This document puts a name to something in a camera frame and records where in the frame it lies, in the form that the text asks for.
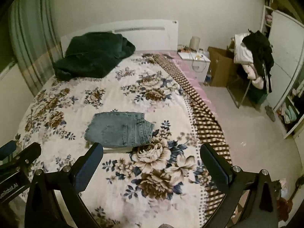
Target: cable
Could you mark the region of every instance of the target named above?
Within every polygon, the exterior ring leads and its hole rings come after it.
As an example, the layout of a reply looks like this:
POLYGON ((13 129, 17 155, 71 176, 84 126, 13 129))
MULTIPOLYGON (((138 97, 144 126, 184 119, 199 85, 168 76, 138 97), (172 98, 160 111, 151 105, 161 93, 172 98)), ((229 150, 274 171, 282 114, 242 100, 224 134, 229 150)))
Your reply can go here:
POLYGON ((192 54, 191 54, 191 51, 190 51, 190 55, 191 55, 191 57, 192 57, 192 69, 193 69, 193 71, 196 72, 196 73, 202 73, 202 72, 204 72, 204 70, 205 70, 206 67, 207 67, 207 62, 206 62, 205 58, 203 58, 203 59, 204 59, 204 62, 205 62, 205 67, 204 67, 204 69, 203 69, 202 71, 196 71, 196 70, 193 68, 194 58, 193 58, 193 56, 192 56, 192 54))

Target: pink sheet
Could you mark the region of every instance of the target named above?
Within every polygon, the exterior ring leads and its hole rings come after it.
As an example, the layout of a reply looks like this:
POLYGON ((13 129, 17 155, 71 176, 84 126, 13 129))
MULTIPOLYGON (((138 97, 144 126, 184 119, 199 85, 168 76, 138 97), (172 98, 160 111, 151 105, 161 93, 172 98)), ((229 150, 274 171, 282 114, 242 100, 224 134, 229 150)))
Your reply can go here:
POLYGON ((180 58, 180 56, 177 54, 176 51, 171 50, 171 51, 144 51, 144 52, 168 54, 169 56, 173 57, 173 62, 175 63, 175 65, 186 76, 191 86, 197 91, 197 93, 201 96, 202 100, 205 102, 205 104, 209 107, 211 112, 217 118, 215 107, 211 103, 210 99, 207 98, 207 95, 200 86, 199 82, 195 79, 194 71, 190 69, 188 64, 183 59, 180 58))

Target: bed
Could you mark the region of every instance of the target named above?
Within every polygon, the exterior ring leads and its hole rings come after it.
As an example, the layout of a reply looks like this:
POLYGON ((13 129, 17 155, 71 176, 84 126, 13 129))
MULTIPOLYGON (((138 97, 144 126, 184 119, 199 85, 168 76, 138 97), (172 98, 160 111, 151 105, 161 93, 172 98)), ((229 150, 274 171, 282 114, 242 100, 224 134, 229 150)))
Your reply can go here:
MULTIPOLYGON (((177 27, 176 21, 165 20, 116 22, 63 37, 63 54, 73 35, 97 30, 127 33, 140 52, 102 79, 60 82, 52 77, 20 123, 19 150, 32 142, 42 148, 31 165, 30 179, 37 169, 59 171, 86 153, 90 144, 84 135, 95 113, 142 112, 155 124, 151 144, 131 153, 105 150, 87 189, 80 193, 101 227, 158 227, 163 223, 175 228, 201 227, 224 197, 214 186, 199 150, 208 142, 231 163, 229 148, 214 107, 176 54, 177 27)), ((20 195, 24 201, 27 193, 20 195)), ((56 195, 68 224, 75 227, 60 193, 56 195)))

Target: floor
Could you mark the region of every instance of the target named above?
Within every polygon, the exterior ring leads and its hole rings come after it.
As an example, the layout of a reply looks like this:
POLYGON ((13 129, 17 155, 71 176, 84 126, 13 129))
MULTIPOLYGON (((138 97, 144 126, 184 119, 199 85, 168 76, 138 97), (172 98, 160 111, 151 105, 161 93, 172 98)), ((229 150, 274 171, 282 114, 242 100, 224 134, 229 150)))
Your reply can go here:
POLYGON ((251 172, 266 169, 272 180, 285 178, 289 198, 302 173, 294 139, 283 139, 280 128, 268 118, 263 107, 257 111, 245 103, 238 109, 225 87, 202 88, 216 108, 233 164, 251 172))

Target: white wall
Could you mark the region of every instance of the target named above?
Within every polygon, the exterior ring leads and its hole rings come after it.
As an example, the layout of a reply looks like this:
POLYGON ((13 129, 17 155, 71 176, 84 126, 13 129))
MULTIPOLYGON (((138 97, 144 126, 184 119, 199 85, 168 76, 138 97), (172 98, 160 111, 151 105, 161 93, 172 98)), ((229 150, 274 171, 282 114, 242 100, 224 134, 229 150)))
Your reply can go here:
POLYGON ((33 100, 17 64, 1 78, 0 97, 0 146, 3 146, 15 138, 19 123, 33 100))
POLYGON ((60 37, 113 21, 178 20, 180 44, 196 35, 201 48, 226 48, 234 34, 260 28, 263 5, 264 0, 54 0, 53 18, 60 37))

